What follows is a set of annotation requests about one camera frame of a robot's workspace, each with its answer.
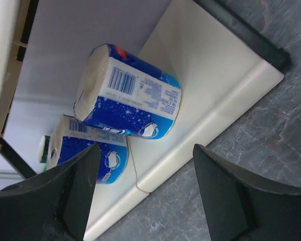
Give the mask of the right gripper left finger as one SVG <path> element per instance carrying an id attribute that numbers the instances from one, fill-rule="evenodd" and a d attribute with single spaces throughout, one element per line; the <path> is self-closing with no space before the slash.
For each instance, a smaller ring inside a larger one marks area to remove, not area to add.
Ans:
<path id="1" fill-rule="evenodd" d="M 0 190 L 0 240 L 83 240 L 99 160 L 100 148 L 94 144 Z"/>

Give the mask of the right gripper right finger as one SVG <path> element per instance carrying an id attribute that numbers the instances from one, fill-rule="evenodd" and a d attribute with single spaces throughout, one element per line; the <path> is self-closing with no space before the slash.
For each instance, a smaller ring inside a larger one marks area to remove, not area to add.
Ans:
<path id="1" fill-rule="evenodd" d="M 301 240 L 301 188 L 237 166 L 195 144 L 193 159 L 211 240 Z"/>

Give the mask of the blue paper towel roll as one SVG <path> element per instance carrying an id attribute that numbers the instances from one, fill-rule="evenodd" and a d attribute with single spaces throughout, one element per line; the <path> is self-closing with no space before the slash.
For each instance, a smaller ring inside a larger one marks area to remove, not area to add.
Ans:
<path id="1" fill-rule="evenodd" d="M 114 183 L 126 167 L 128 158 L 126 137 L 86 126 L 67 115 L 61 117 L 50 136 L 47 169 L 68 161 L 94 144 L 98 144 L 100 148 L 96 183 Z"/>
<path id="2" fill-rule="evenodd" d="M 103 44 L 89 54 L 74 116 L 90 127 L 156 140 L 171 130 L 181 97 L 175 77 L 114 44 Z"/>

